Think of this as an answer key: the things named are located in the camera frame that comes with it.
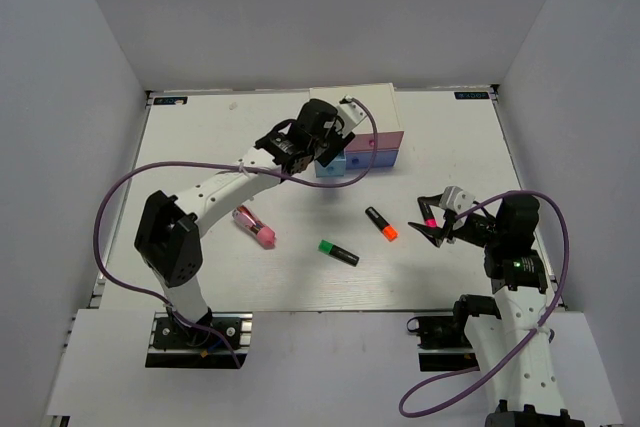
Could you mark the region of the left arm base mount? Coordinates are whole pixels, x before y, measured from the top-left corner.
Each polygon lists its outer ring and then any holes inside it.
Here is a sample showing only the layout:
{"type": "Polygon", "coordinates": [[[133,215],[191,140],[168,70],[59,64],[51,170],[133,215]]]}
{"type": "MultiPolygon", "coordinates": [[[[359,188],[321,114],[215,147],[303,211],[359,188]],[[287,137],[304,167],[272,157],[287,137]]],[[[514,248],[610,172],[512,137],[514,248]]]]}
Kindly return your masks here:
{"type": "Polygon", "coordinates": [[[156,313],[151,326],[145,367],[166,369],[235,370],[248,355],[253,315],[251,313],[214,313],[211,327],[224,336],[180,324],[168,313],[156,313]]]}

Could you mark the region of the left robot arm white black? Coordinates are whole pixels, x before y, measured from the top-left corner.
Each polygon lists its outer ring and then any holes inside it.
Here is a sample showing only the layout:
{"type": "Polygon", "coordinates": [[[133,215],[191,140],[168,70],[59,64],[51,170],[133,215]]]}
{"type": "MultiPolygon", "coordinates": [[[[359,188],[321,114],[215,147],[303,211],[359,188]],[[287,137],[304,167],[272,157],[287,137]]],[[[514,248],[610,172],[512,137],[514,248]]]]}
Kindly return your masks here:
{"type": "Polygon", "coordinates": [[[298,117],[274,126],[231,167],[173,195],[151,194],[144,205],[134,247],[180,314],[177,334],[199,346],[211,334],[211,311],[197,280],[203,264],[201,238],[219,220],[262,191],[317,161],[328,164],[354,138],[366,118],[356,103],[306,102],[298,117]]]}

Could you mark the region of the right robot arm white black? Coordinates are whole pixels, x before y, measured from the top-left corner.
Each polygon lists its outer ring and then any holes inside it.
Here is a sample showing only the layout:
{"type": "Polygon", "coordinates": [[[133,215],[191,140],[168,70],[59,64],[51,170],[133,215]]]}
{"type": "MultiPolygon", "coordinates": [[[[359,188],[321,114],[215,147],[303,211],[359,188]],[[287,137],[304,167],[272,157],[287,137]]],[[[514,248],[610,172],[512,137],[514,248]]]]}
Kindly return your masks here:
{"type": "Polygon", "coordinates": [[[567,280],[568,228],[560,217],[562,269],[557,286],[551,288],[544,262],[533,247],[542,202],[554,212],[560,210],[549,196],[532,190],[511,190],[478,202],[468,191],[449,186],[441,194],[419,197],[423,220],[412,228],[436,247],[460,240],[482,248],[492,293],[461,296],[451,321],[453,337],[471,346],[480,379],[421,411],[410,412],[400,405],[403,417],[442,412],[484,389],[488,426],[582,425],[569,414],[558,386],[550,350],[554,333],[546,325],[567,280]]]}

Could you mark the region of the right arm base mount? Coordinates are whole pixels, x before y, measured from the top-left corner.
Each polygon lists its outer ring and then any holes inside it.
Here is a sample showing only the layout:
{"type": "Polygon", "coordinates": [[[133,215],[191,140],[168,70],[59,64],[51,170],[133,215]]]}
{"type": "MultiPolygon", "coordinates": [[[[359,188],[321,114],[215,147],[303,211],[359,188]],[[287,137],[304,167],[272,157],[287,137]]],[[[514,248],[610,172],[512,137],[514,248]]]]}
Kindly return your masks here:
{"type": "Polygon", "coordinates": [[[478,366],[470,342],[452,315],[414,316],[407,332],[418,339],[421,372],[461,371],[478,366]]]}

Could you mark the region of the light blue drawer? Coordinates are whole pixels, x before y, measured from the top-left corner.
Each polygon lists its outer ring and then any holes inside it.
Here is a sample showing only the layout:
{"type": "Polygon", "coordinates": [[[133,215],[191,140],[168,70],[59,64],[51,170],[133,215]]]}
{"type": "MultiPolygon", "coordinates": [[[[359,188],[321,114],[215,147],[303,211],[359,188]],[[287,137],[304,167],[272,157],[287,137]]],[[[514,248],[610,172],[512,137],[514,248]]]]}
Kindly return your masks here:
{"type": "Polygon", "coordinates": [[[331,162],[323,166],[320,162],[314,162],[315,176],[317,178],[343,177],[346,171],[346,156],[341,151],[331,162]]]}

